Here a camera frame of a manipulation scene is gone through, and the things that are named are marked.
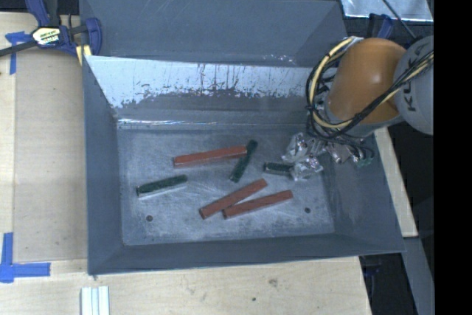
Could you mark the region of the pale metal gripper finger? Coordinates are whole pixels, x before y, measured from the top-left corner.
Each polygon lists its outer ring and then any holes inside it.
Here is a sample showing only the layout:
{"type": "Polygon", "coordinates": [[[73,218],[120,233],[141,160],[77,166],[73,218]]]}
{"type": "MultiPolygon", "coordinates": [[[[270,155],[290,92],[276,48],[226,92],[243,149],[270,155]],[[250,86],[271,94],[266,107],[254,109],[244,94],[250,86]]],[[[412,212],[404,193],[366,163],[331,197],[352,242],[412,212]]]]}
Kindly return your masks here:
{"type": "Polygon", "coordinates": [[[291,168],[291,177],[294,181],[307,180],[311,176],[324,170],[316,156],[309,155],[295,162],[291,168]]]}
{"type": "Polygon", "coordinates": [[[307,158],[310,153],[314,152],[318,140],[303,133],[297,133],[291,137],[285,154],[282,156],[284,162],[298,162],[307,158]]]}

